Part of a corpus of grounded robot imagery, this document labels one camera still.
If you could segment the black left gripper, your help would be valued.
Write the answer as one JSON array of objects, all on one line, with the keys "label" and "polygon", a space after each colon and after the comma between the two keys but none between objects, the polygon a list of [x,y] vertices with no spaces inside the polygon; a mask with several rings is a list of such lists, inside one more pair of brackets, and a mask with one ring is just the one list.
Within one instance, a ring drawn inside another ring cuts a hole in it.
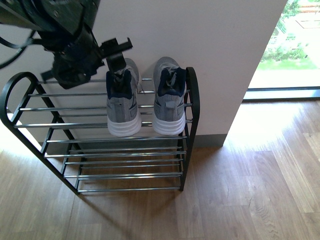
[{"label": "black left gripper", "polygon": [[77,87],[88,83],[97,69],[105,65],[103,59],[111,73],[123,70],[127,65],[123,52],[132,47],[129,38],[122,44],[113,38],[99,46],[92,30],[85,24],[74,41],[54,53],[52,69],[41,73],[41,78],[44,82],[56,79],[64,89]]}]

